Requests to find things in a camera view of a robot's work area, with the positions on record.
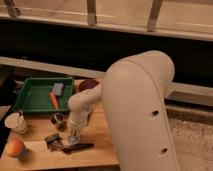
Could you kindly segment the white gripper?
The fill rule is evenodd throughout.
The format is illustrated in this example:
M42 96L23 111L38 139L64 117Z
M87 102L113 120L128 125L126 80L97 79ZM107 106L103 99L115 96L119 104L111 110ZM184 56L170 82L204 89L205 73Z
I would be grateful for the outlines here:
M88 125L91 112L89 110L71 112L68 118L68 129L72 136L79 136L82 129Z

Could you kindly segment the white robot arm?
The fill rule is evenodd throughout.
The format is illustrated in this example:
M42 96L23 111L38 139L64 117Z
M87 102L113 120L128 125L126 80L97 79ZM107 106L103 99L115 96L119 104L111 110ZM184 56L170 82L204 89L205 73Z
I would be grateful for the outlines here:
M174 73L170 57L155 50L115 62L100 84L70 97L71 134L100 101L121 171L180 171L164 103Z

